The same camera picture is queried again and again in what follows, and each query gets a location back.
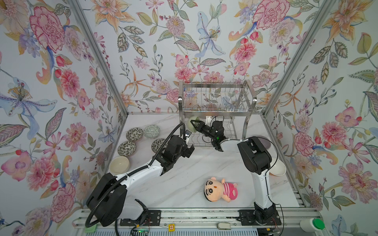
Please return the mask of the light green bowl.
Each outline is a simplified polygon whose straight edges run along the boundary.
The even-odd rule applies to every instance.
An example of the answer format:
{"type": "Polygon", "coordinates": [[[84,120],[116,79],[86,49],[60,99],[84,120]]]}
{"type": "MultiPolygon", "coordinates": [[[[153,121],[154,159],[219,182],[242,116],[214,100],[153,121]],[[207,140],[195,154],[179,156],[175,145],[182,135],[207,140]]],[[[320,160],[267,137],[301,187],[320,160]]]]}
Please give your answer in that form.
{"type": "Polygon", "coordinates": [[[187,129],[192,133],[196,133],[196,129],[195,129],[195,126],[192,124],[192,121],[199,121],[199,120],[200,118],[198,116],[190,117],[187,122],[187,129]]]}

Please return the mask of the steel two-tier dish rack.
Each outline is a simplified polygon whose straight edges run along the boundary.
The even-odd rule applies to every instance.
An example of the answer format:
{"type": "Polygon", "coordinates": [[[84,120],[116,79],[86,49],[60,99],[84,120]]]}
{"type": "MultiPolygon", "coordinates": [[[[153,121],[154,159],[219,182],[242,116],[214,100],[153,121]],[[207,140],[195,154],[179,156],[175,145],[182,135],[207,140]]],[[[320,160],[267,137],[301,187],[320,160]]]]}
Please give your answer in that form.
{"type": "MultiPolygon", "coordinates": [[[[205,122],[207,116],[212,116],[211,124],[214,121],[223,122],[227,138],[244,139],[257,101],[257,93],[250,80],[240,84],[179,82],[179,118],[186,123],[186,129],[190,117],[198,116],[200,121],[205,122]]],[[[190,137],[189,143],[210,147],[211,139],[196,132],[190,137]]]]}

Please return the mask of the lilac purple bowl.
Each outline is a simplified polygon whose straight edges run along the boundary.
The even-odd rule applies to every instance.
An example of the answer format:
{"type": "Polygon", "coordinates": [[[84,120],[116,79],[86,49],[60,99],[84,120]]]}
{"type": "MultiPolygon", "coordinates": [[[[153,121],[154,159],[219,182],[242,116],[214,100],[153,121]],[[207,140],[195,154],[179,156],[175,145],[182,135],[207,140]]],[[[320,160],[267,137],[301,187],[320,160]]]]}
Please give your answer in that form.
{"type": "Polygon", "coordinates": [[[261,135],[259,135],[257,137],[267,150],[269,150],[271,148],[272,144],[271,144],[271,142],[268,138],[261,136],[261,135]]]}

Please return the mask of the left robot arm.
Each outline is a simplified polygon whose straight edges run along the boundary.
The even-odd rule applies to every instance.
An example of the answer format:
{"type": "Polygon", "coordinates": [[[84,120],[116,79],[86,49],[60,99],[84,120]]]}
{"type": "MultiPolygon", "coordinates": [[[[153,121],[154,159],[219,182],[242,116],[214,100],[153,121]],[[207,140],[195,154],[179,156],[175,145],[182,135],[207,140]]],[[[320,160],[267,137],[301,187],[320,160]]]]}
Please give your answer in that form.
{"type": "Polygon", "coordinates": [[[188,146],[190,131],[183,137],[172,135],[159,147],[151,162],[128,173],[105,174],[87,200],[91,210],[85,227],[96,224],[103,227],[116,223],[117,220],[128,220],[135,225],[143,224],[148,218],[148,208],[138,199],[127,200],[127,194],[138,186],[158,178],[170,171],[180,157],[189,158],[194,146],[188,146]]]}

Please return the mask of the dark patterned bowl back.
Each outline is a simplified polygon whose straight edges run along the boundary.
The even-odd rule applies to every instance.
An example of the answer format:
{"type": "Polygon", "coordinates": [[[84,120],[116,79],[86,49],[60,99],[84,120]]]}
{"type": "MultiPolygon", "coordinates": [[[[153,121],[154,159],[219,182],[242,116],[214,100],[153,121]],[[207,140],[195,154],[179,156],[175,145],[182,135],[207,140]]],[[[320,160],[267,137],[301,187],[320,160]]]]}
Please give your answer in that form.
{"type": "Polygon", "coordinates": [[[143,129],[135,127],[127,131],[126,138],[129,141],[136,142],[140,140],[143,137],[143,135],[144,135],[143,129]]]}

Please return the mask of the cartoon boy plush doll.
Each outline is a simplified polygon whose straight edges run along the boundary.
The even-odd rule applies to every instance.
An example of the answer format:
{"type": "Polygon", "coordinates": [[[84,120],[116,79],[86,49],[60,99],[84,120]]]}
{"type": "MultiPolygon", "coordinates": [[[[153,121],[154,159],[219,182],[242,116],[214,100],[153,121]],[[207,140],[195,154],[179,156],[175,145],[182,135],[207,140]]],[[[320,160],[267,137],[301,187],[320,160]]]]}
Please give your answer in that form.
{"type": "Polygon", "coordinates": [[[208,179],[204,186],[204,196],[210,202],[220,199],[230,203],[238,197],[238,184],[226,182],[225,179],[218,181],[215,177],[208,179]]]}

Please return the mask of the cream bowl left side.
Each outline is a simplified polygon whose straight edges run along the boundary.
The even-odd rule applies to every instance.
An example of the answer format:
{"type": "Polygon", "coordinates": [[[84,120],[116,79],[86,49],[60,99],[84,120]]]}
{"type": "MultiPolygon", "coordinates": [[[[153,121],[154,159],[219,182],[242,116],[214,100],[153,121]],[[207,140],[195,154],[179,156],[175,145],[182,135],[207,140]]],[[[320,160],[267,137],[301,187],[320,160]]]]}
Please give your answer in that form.
{"type": "Polygon", "coordinates": [[[126,173],[130,168],[130,161],[125,156],[115,157],[109,165],[109,172],[113,175],[126,173]]]}

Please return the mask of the white bowl right side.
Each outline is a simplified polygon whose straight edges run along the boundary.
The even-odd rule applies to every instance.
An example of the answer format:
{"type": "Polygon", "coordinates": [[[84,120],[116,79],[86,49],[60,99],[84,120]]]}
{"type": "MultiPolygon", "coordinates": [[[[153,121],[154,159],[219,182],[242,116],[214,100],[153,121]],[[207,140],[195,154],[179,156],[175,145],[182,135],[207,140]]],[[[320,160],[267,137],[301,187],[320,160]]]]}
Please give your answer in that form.
{"type": "Polygon", "coordinates": [[[277,176],[277,177],[282,177],[286,174],[286,166],[279,159],[272,158],[270,165],[271,165],[271,169],[269,171],[269,174],[277,176]]]}

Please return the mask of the green emergency button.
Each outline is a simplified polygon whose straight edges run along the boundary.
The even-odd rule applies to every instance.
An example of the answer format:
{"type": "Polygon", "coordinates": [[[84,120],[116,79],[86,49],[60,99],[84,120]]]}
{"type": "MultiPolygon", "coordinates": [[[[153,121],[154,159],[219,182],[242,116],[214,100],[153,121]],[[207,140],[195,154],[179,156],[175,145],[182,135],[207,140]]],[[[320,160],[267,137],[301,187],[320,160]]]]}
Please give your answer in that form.
{"type": "Polygon", "coordinates": [[[322,231],[325,223],[319,218],[308,218],[300,221],[300,228],[307,233],[322,231]]]}

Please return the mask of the yellow sticker on rail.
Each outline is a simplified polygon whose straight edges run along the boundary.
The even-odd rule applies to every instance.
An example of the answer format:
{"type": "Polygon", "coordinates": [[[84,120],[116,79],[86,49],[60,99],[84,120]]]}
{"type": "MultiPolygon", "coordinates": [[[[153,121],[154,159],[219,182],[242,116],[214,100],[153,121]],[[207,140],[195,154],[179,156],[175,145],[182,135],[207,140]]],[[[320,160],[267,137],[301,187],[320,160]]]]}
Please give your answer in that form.
{"type": "Polygon", "coordinates": [[[169,232],[175,232],[175,224],[169,224],[168,225],[168,231],[169,232]]]}

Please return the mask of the green tag on rail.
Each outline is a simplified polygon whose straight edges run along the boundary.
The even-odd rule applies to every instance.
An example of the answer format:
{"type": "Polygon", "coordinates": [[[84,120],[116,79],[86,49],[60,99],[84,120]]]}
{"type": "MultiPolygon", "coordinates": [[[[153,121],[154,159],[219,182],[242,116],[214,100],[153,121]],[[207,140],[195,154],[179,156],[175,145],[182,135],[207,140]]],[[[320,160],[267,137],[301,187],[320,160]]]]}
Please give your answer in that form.
{"type": "Polygon", "coordinates": [[[91,227],[85,228],[85,233],[86,234],[94,233],[96,231],[96,227],[97,227],[97,225],[93,225],[91,227]]]}

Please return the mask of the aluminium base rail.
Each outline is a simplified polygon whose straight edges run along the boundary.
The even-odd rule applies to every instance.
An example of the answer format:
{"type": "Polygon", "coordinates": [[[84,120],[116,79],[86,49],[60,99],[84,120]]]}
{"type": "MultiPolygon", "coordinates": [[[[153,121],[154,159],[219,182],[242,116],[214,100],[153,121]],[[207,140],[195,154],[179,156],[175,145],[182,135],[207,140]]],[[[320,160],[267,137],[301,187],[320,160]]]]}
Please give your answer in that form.
{"type": "MultiPolygon", "coordinates": [[[[266,226],[298,228],[305,219],[322,219],[314,208],[276,207],[277,213],[268,219],[266,226]]],[[[229,223],[233,228],[263,227],[253,223],[253,208],[152,208],[144,227],[165,228],[216,228],[219,223],[229,223]]]]}

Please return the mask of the right aluminium corner post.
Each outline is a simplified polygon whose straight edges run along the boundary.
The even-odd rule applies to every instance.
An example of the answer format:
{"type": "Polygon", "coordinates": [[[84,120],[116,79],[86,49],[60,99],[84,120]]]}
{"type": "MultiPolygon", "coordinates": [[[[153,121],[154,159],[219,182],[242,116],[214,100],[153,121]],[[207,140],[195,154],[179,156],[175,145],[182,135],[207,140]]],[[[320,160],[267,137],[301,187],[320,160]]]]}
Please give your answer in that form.
{"type": "Polygon", "coordinates": [[[295,72],[296,68],[300,65],[302,58],[306,55],[307,50],[310,48],[316,34],[321,29],[323,22],[326,20],[329,12],[331,11],[334,3],[332,1],[326,0],[320,6],[318,13],[308,29],[307,35],[304,37],[302,43],[298,47],[298,50],[293,56],[292,62],[287,67],[287,70],[283,74],[278,87],[273,93],[268,105],[265,107],[262,113],[264,118],[267,118],[270,113],[273,112],[274,106],[280,98],[282,91],[284,90],[286,84],[290,80],[292,74],[295,72]]]}

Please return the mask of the aluminium corner post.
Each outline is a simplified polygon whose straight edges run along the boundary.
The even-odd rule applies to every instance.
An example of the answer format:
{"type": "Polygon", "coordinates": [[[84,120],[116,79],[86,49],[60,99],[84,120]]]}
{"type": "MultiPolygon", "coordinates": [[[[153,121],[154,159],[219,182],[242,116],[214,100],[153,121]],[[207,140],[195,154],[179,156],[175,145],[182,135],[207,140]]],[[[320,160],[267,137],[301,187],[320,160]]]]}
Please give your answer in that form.
{"type": "Polygon", "coordinates": [[[278,87],[273,93],[268,105],[265,107],[262,113],[264,118],[267,118],[270,113],[273,112],[274,106],[280,98],[282,91],[284,90],[286,84],[290,80],[292,74],[295,72],[296,68],[300,65],[302,58],[306,55],[307,50],[310,48],[316,34],[321,29],[323,22],[326,20],[329,12],[331,11],[334,3],[332,1],[326,0],[320,6],[318,13],[308,29],[307,35],[304,37],[302,43],[298,47],[298,50],[293,56],[292,62],[287,67],[287,70],[283,74],[278,87]]]}
{"type": "Polygon", "coordinates": [[[79,24],[79,26],[83,29],[84,31],[84,36],[89,44],[89,47],[93,51],[94,58],[101,69],[102,73],[104,74],[105,80],[108,82],[110,86],[110,90],[114,95],[114,98],[116,100],[116,103],[118,105],[118,108],[120,109],[121,113],[123,116],[127,117],[128,116],[128,111],[127,108],[124,105],[124,102],[121,98],[121,95],[117,89],[117,86],[113,80],[111,71],[106,64],[105,58],[102,56],[101,49],[96,41],[96,38],[92,32],[92,29],[86,19],[86,16],[84,14],[84,10],[82,9],[79,1],[76,0],[68,0],[68,4],[70,5],[70,8],[72,12],[75,15],[75,18],[79,24]]]}

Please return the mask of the left aluminium corner post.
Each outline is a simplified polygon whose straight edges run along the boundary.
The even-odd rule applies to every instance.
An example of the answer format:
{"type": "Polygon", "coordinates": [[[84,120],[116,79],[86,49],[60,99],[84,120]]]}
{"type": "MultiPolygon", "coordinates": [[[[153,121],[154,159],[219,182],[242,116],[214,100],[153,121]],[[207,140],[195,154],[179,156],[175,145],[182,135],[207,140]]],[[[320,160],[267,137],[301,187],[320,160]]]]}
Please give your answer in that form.
{"type": "Polygon", "coordinates": [[[121,113],[123,116],[127,117],[128,116],[128,111],[127,108],[124,105],[124,102],[121,98],[121,95],[117,89],[117,86],[113,80],[111,71],[106,64],[105,58],[102,56],[101,49],[96,41],[96,38],[92,32],[92,29],[86,19],[86,16],[84,14],[84,10],[82,9],[79,1],[76,0],[68,0],[68,4],[70,5],[70,8],[72,12],[75,15],[75,18],[79,24],[79,26],[83,29],[84,31],[84,36],[89,44],[89,47],[93,51],[94,58],[101,69],[102,73],[104,74],[105,80],[108,82],[110,86],[110,90],[114,95],[114,98],[116,100],[116,103],[118,105],[118,108],[120,109],[121,113]]]}

